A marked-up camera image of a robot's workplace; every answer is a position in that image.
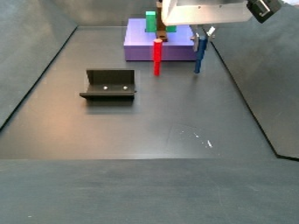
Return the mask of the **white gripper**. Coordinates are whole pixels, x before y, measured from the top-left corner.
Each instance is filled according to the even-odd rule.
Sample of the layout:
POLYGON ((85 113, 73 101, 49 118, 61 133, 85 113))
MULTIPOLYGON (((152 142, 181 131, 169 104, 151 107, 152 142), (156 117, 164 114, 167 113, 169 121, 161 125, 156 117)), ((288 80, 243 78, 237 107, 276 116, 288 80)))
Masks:
MULTIPOLYGON (((200 34, 197 25, 236 23, 252 17, 248 0, 163 0, 161 20, 165 25, 189 25, 192 50, 197 52, 200 34)), ((208 40, 215 38, 216 28, 208 29, 208 40)))

